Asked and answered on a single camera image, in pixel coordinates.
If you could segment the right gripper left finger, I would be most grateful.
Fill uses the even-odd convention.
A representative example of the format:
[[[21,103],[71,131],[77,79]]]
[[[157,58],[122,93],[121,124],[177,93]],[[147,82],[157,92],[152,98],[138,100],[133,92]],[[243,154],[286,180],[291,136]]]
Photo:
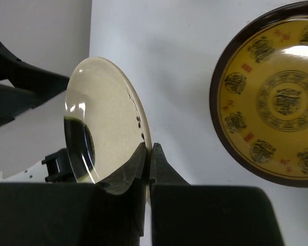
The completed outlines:
[[[0,182],[0,245],[139,245],[146,155],[140,143],[97,184]]]

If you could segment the cream plate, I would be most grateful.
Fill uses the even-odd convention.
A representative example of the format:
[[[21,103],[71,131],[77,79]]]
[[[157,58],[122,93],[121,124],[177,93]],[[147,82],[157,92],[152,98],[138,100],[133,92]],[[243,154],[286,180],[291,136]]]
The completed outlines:
[[[102,57],[83,60],[65,96],[65,140],[79,183],[125,193],[141,173],[140,160],[152,151],[141,101],[123,71]]]

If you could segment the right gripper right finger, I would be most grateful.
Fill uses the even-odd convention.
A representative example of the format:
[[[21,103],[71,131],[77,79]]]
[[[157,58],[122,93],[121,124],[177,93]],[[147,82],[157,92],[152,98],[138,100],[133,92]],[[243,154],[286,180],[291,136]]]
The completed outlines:
[[[268,196],[257,187],[190,185],[155,143],[150,161],[153,245],[283,245]]]

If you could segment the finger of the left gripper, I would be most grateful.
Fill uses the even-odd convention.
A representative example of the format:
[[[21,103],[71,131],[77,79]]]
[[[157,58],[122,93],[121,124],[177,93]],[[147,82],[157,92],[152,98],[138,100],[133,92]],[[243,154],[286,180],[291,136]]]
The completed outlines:
[[[69,77],[30,65],[0,42],[0,127],[67,89]]]

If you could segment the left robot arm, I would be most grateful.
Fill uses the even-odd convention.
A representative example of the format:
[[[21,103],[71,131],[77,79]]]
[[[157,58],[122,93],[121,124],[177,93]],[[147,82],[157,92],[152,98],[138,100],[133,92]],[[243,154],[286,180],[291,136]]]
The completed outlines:
[[[45,182],[66,159],[64,96],[69,77],[30,65],[0,42],[0,181]]]

